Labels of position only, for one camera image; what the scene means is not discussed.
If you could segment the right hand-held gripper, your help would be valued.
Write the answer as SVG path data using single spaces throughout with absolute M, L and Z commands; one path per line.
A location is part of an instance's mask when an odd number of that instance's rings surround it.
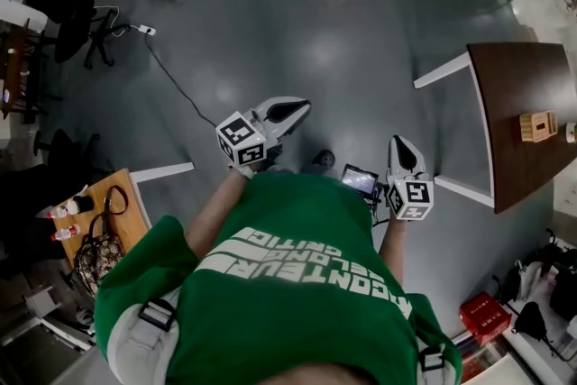
M 390 170 L 425 170 L 425 158 L 416 146 L 400 135 L 389 141 Z M 387 205 L 398 220 L 424 220 L 434 206 L 434 183 L 428 174 L 388 175 Z

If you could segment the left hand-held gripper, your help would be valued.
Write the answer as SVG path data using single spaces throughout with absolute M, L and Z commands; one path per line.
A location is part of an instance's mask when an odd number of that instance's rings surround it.
M 268 149 L 293 133 L 309 111 L 310 101 L 296 96 L 272 97 L 245 113 L 236 111 L 215 128 L 219 147 L 238 167 L 263 161 Z

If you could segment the person's right forearm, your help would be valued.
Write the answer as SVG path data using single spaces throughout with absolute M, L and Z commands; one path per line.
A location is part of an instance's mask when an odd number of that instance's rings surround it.
M 403 284 L 408 222 L 391 216 L 379 255 L 399 285 Z

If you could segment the person's left forearm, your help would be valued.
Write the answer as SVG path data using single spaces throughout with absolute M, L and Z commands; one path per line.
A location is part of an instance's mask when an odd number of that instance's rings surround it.
M 202 260 L 213 249 L 227 217 L 240 201 L 250 179 L 230 168 L 222 183 L 185 230 L 188 248 Z

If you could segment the clear plastic bottle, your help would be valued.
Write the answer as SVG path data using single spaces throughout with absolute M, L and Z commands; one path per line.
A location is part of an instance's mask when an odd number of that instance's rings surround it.
M 80 232 L 78 225 L 69 225 L 58 229 L 50 238 L 52 241 L 65 241 L 77 236 Z
M 53 207 L 46 215 L 49 219 L 60 219 L 78 214 L 78 203 L 70 199 L 66 204 Z

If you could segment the small black screen device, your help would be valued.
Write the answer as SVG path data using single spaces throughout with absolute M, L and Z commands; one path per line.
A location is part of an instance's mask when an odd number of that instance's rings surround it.
M 347 163 L 343 168 L 340 181 L 353 188 L 357 193 L 365 198 L 373 196 L 377 186 L 379 175 L 368 170 L 363 170 Z

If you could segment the person's black right shoe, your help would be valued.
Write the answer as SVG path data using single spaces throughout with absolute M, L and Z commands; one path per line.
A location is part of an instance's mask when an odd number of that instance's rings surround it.
M 334 153 L 328 149 L 321 150 L 313 159 L 313 164 L 330 170 L 335 165 Z

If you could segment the wooden tissue box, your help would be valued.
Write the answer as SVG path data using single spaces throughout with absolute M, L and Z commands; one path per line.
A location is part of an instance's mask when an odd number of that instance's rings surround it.
M 557 134 L 558 123 L 554 111 L 519 116 L 522 142 L 541 142 Z

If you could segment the dark wooden table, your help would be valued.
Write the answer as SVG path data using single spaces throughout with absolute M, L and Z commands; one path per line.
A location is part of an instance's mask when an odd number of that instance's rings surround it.
M 472 75 L 487 145 L 490 188 L 442 175 L 435 184 L 497 214 L 530 196 L 577 159 L 562 126 L 577 122 L 577 87 L 565 50 L 540 42 L 473 43 L 458 57 L 416 79 L 422 88 L 462 69 Z M 521 138 L 520 117 L 552 111 L 560 127 L 540 142 Z

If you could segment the red cardboard box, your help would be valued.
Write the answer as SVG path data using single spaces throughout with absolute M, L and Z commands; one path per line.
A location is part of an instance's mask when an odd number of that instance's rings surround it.
M 460 307 L 460 318 L 479 346 L 506 331 L 512 315 L 487 292 L 481 292 Z

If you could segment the person in green shirt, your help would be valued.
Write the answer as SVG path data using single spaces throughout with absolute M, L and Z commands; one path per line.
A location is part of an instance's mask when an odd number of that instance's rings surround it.
M 162 218 L 96 293 L 96 340 L 122 385 L 460 385 L 462 357 L 407 293 L 352 188 L 254 174 L 199 260 Z

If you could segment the black pouch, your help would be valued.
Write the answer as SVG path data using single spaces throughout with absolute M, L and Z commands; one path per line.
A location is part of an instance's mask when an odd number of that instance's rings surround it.
M 527 302 L 517 315 L 514 324 L 516 334 L 526 334 L 538 342 L 546 340 L 545 320 L 535 301 Z

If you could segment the light wooden table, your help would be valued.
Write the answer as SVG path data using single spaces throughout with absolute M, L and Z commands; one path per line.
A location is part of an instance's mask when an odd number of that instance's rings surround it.
M 124 250 L 128 252 L 152 227 L 151 220 L 142 202 L 139 185 L 147 181 L 191 171 L 194 168 L 195 166 L 192 162 L 186 162 L 135 172 L 122 169 L 89 186 L 84 191 L 84 196 L 89 196 L 93 199 L 94 208 L 92 210 L 79 215 L 67 215 L 53 219 L 57 229 L 71 225 L 77 226 L 78 233 L 61 242 L 69 263 L 73 264 L 74 256 L 81 245 L 82 237 L 89 231 L 89 225 L 93 217 L 104 211 L 105 197 L 110 187 L 121 187 L 128 198 L 127 210 L 122 215 L 116 215 L 111 218 L 113 228 L 118 233 Z

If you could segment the black cup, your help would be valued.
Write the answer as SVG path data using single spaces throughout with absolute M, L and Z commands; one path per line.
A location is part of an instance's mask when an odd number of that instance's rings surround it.
M 91 196 L 74 196 L 67 205 L 71 215 L 80 215 L 92 211 L 94 208 L 95 203 Z

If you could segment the black office chair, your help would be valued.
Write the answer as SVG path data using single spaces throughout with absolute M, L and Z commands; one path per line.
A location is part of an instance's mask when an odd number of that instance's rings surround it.
M 45 14 L 59 26 L 58 36 L 47 43 L 54 47 L 54 58 L 58 63 L 70 60 L 85 44 L 88 44 L 83 66 L 93 68 L 93 58 L 100 54 L 109 67 L 114 60 L 107 56 L 105 40 L 117 32 L 127 32 L 131 26 L 117 23 L 118 10 L 112 6 L 97 7 L 95 0 L 23 0 L 31 8 Z
M 66 170 L 70 173 L 78 174 L 82 177 L 92 175 L 110 175 L 114 171 L 102 169 L 92 163 L 92 156 L 97 143 L 100 141 L 100 134 L 93 133 L 85 148 L 80 142 L 73 142 L 69 136 L 61 129 L 58 129 L 50 142 L 44 142 L 41 131 L 37 131 L 32 145 L 34 155 L 40 151 L 48 153 L 46 164 L 55 170 Z

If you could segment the patterned brown handbag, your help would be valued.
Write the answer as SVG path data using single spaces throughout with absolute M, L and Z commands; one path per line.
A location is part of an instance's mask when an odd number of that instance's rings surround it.
M 112 196 L 119 193 L 124 202 L 120 211 L 112 209 Z M 113 185 L 106 191 L 104 210 L 95 215 L 74 255 L 74 271 L 87 294 L 95 298 L 100 284 L 112 268 L 124 257 L 124 247 L 114 229 L 115 215 L 123 215 L 129 201 L 125 191 Z

